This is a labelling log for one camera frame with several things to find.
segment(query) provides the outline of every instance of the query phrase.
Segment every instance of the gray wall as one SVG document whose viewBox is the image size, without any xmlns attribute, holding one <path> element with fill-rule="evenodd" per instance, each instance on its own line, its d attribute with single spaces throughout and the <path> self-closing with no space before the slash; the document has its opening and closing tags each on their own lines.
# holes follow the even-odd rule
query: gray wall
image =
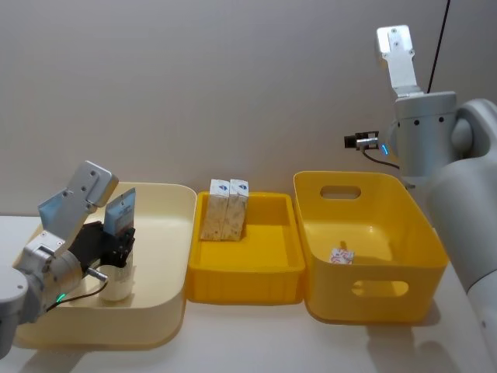
<svg viewBox="0 0 497 373">
<path fill-rule="evenodd" d="M 379 26 L 408 24 L 427 87 L 445 0 L 0 2 L 0 213 L 34 213 L 81 160 L 122 180 L 390 172 L 342 147 L 390 123 Z M 434 90 L 497 100 L 494 1 L 453 1 Z"/>
</svg>

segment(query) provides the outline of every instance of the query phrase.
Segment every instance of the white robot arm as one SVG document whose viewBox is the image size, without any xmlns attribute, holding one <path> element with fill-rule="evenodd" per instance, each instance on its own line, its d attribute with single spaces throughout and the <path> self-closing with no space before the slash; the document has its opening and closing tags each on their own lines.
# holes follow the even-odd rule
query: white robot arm
<svg viewBox="0 0 497 373">
<path fill-rule="evenodd" d="M 455 92 L 417 86 L 407 26 L 377 31 L 396 94 L 385 131 L 347 136 L 347 148 L 378 148 L 401 178 L 426 187 L 427 208 L 479 318 L 497 365 L 497 106 L 485 99 L 456 104 Z"/>
<path fill-rule="evenodd" d="M 113 238 L 106 238 L 105 245 L 71 244 L 83 232 L 88 215 L 106 205 L 117 184 L 111 172 L 87 161 L 64 190 L 38 206 L 43 231 L 28 242 L 13 268 L 0 268 L 0 358 L 10 351 L 17 325 L 35 322 L 85 275 L 105 283 L 106 275 L 92 265 Z M 79 241 L 85 245 L 92 236 L 102 237 L 99 228 L 89 225 Z"/>
</svg>

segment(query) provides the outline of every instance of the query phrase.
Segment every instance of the black cable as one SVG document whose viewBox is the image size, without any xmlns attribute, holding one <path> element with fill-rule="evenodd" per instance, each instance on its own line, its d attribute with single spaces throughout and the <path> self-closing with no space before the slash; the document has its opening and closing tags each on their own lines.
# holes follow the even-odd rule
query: black cable
<svg viewBox="0 0 497 373">
<path fill-rule="evenodd" d="M 399 169 L 399 167 L 398 167 L 397 165 L 393 164 L 393 163 L 389 163 L 389 162 L 381 161 L 381 160 L 379 160 L 379 159 L 375 159 L 375 158 L 371 157 L 370 155 L 366 154 L 366 150 L 364 150 L 364 149 L 363 149 L 362 153 L 363 153 L 363 155 L 364 155 L 366 158 L 368 158 L 370 161 L 373 161 L 373 162 L 375 162 L 375 163 L 379 163 L 379 164 L 381 164 L 381 165 L 390 166 L 390 167 L 394 167 L 394 168 L 396 168 L 396 169 Z"/>
<path fill-rule="evenodd" d="M 440 46 L 442 45 L 443 31 L 445 30 L 445 23 L 447 22 L 447 15 L 449 14 L 450 0 L 447 0 L 445 5 L 445 13 L 443 14 L 442 29 L 440 30 L 440 35 L 438 36 L 438 44 L 436 45 L 435 59 L 433 60 L 432 73 L 429 77 L 428 90 L 429 93 L 432 90 L 433 76 L 435 75 L 436 63 L 438 62 L 438 53 L 440 52 Z"/>
<path fill-rule="evenodd" d="M 64 300 L 59 301 L 59 302 L 55 302 L 53 305 L 51 305 L 50 307 L 47 308 L 47 312 L 50 311 L 51 309 L 54 309 L 55 307 L 57 307 L 58 305 L 60 305 L 62 303 L 72 302 L 72 301 L 76 301 L 78 299 L 92 297 L 93 295 L 97 295 L 99 292 L 101 292 L 103 289 L 106 288 L 107 284 L 108 284 L 108 282 L 106 282 L 100 289 L 95 290 L 93 293 L 79 295 L 78 297 L 73 297 L 73 298 L 69 298 L 69 299 L 64 299 Z"/>
</svg>

